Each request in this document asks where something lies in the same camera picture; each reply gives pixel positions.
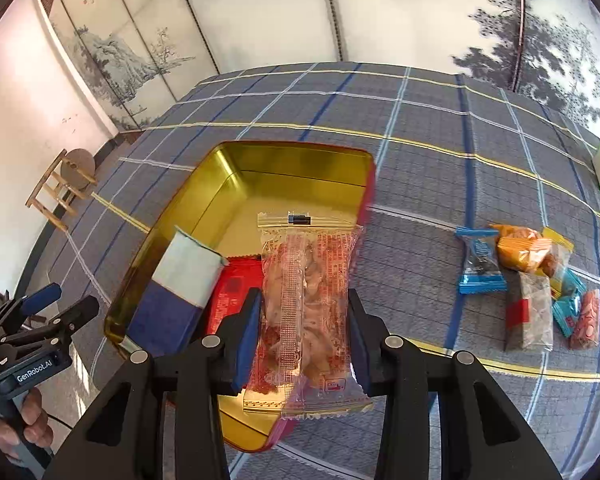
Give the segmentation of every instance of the white wall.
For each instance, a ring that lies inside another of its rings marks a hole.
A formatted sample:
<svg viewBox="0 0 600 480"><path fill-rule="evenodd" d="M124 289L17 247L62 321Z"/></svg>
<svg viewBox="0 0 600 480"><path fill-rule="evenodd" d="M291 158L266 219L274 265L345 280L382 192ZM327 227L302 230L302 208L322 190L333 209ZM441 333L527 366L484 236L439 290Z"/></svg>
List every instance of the white wall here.
<svg viewBox="0 0 600 480"><path fill-rule="evenodd" d="M96 153L111 138L45 27L35 0L14 0L0 20L0 290L11 293L46 223L24 205L38 179L63 148Z"/></svg>

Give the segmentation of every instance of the gray wrapped snack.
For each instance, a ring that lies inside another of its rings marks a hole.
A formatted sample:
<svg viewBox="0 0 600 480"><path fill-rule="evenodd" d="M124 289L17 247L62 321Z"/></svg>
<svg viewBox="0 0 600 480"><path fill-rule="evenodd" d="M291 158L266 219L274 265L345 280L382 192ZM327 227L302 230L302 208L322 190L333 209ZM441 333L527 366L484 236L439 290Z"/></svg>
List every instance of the gray wrapped snack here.
<svg viewBox="0 0 600 480"><path fill-rule="evenodd" d="M554 318L549 278L519 272L518 279L520 287L510 287L506 349L551 351Z"/></svg>

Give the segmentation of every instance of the transparent plastic wrapper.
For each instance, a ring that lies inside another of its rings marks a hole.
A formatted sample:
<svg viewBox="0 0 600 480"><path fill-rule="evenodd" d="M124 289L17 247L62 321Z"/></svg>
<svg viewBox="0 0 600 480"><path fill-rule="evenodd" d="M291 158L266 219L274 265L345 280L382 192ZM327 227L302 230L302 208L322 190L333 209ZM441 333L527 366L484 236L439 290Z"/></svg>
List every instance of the transparent plastic wrapper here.
<svg viewBox="0 0 600 480"><path fill-rule="evenodd" d="M562 277L562 295L554 301L552 311L554 312L555 322L560 327L565 337L570 337L573 329L578 322L578 316L582 306L582 295L587 291L587 287L580 279L567 269Z"/></svg>
<svg viewBox="0 0 600 480"><path fill-rule="evenodd" d="M507 306L507 350L551 351L554 348L549 278L519 272L520 298Z"/></svg>
<svg viewBox="0 0 600 480"><path fill-rule="evenodd" d="M553 229L542 229L542 237L552 241L551 249L540 263L538 272L542 272L551 283L551 295L555 299L562 295L562 279L573 253L573 243Z"/></svg>
<svg viewBox="0 0 600 480"><path fill-rule="evenodd" d="M353 377L347 341L349 263L362 227L263 213L258 227L264 309L243 409L284 418L364 410L372 401Z"/></svg>
<svg viewBox="0 0 600 480"><path fill-rule="evenodd" d="M496 229L456 228L456 236L466 246L462 274L458 281L460 294L478 294L490 290L507 290L496 257Z"/></svg>
<svg viewBox="0 0 600 480"><path fill-rule="evenodd" d="M551 250L552 240L528 227L508 224L492 224L491 227L500 231L498 260L507 269L536 272Z"/></svg>
<svg viewBox="0 0 600 480"><path fill-rule="evenodd" d="M569 338L573 349L589 349L600 344L600 290L588 290L582 297L580 317Z"/></svg>

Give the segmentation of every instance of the table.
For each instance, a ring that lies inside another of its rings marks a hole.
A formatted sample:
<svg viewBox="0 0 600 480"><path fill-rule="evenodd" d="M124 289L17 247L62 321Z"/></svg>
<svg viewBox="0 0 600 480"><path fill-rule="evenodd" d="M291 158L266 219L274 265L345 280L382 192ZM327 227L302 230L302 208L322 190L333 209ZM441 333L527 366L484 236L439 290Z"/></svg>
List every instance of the table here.
<svg viewBox="0 0 600 480"><path fill-rule="evenodd" d="M582 476L600 453L600 346L571 351L556 327L550 353L505 352L505 296L458 294L462 246L453 230L548 225L574 242L574 271L600 288L600 190L590 161L597 137L537 102L462 75L324 62L214 76L155 120L102 179L96 193L104 200L78 212L50 268L51 279L63 282L61 308L85 294L110 303L179 185L209 149L240 138L374 154L376 195L351 279L365 308L393 333L476 354L564 477ZM82 330L75 341L87 368L98 354L97 386L120 365L112 349L98 346L101 334ZM250 457L238 478L264 471L372 477L383 411L380 400L363 415L304 421L279 448ZM430 420L437 478L436 405Z"/></svg>

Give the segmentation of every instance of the pink wrapped candy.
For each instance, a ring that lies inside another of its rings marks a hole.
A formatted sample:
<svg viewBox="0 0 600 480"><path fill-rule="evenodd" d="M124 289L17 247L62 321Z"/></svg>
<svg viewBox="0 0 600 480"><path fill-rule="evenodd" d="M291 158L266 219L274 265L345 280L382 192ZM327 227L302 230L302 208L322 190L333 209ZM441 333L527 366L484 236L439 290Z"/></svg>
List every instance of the pink wrapped candy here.
<svg viewBox="0 0 600 480"><path fill-rule="evenodd" d="M588 290L582 297L580 317L569 338L570 348L593 348L600 343L600 290Z"/></svg>

